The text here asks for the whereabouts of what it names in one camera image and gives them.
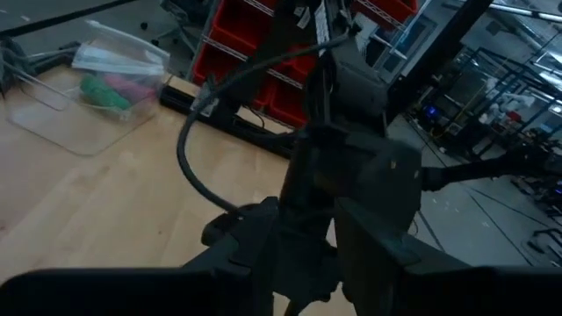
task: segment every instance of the laboratory floor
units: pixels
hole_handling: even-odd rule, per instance
[[[108,2],[3,2],[0,4],[0,31],[28,21],[50,18]],[[155,0],[140,0],[88,18],[147,40],[175,26],[168,14],[160,10],[158,1]],[[139,27],[143,21],[149,22],[146,31]],[[90,39],[90,35],[84,22],[74,20],[26,34],[17,38],[17,41],[26,52],[38,53],[55,49],[72,40],[87,39]],[[185,58],[188,54],[183,44],[172,45],[171,40],[162,40],[161,43],[163,48],[172,53],[171,67],[175,72],[186,71],[190,60]],[[390,135],[419,148],[423,153],[425,166],[442,167],[458,163],[440,153],[436,146],[428,142],[428,137],[422,130],[411,126],[403,118],[397,119],[391,125]],[[480,179],[454,183],[439,192],[423,193],[421,205],[410,232],[429,245],[471,265],[539,265],[541,262],[534,259],[523,243],[534,230],[557,226],[505,176],[495,181]]]

